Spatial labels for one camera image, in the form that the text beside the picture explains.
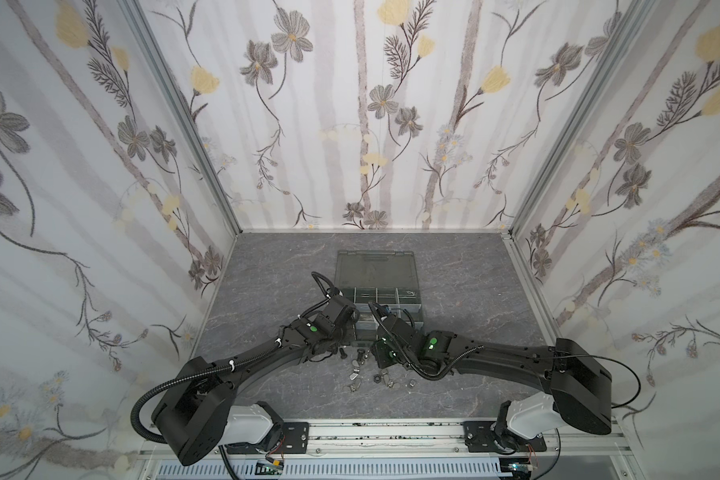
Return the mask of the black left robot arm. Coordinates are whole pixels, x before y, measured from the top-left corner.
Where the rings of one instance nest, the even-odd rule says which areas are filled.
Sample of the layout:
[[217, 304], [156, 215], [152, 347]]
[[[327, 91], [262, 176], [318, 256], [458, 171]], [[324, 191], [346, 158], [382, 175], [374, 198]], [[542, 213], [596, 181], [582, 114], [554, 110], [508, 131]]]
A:
[[197, 463], [220, 445], [263, 448], [274, 441], [271, 431], [279, 418], [263, 402], [235, 409], [238, 395], [279, 369], [337, 350], [357, 318], [355, 304], [335, 295], [248, 351], [213, 362], [195, 357], [174, 379], [136, 400], [131, 427], [142, 439], [169, 446], [184, 466]]

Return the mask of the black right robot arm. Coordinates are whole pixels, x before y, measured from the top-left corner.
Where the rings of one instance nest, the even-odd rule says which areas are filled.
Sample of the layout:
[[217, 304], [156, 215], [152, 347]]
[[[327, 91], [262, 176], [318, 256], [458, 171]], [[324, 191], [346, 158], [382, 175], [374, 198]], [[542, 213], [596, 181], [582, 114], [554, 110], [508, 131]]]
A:
[[386, 306], [369, 307], [378, 325], [372, 351], [381, 368], [400, 364], [428, 381], [458, 373], [522, 384], [549, 396], [563, 423], [588, 434], [611, 433], [612, 375], [576, 342], [559, 338], [553, 346], [524, 347], [450, 331], [425, 333]]

